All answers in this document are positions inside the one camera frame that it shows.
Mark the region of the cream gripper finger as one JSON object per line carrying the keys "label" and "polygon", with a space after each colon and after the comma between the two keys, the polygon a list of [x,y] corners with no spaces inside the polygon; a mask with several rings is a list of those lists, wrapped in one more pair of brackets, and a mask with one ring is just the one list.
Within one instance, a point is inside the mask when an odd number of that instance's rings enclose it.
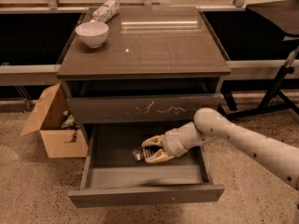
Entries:
{"label": "cream gripper finger", "polygon": [[152,136],[142,143],[142,147],[161,147],[162,145],[163,137],[161,135]]}
{"label": "cream gripper finger", "polygon": [[146,157],[145,161],[147,163],[160,163],[169,161],[171,159],[174,159],[174,156],[167,154],[163,149],[159,149],[157,152]]}

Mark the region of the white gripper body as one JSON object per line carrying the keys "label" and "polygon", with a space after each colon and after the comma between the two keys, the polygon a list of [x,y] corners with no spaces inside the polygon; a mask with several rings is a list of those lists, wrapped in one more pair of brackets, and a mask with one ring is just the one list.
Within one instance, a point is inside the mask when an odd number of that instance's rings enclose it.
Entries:
{"label": "white gripper body", "polygon": [[162,144],[164,151],[170,156],[180,157],[188,151],[183,146],[177,129],[167,131],[162,137]]}

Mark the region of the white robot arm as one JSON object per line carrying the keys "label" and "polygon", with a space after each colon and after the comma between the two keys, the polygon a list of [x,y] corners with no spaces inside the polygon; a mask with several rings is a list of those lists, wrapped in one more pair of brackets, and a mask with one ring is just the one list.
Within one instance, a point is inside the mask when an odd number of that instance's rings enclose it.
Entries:
{"label": "white robot arm", "polygon": [[159,163],[218,139],[225,140],[295,190],[299,190],[299,148],[232,123],[218,111],[201,108],[193,121],[145,140],[145,162]]}

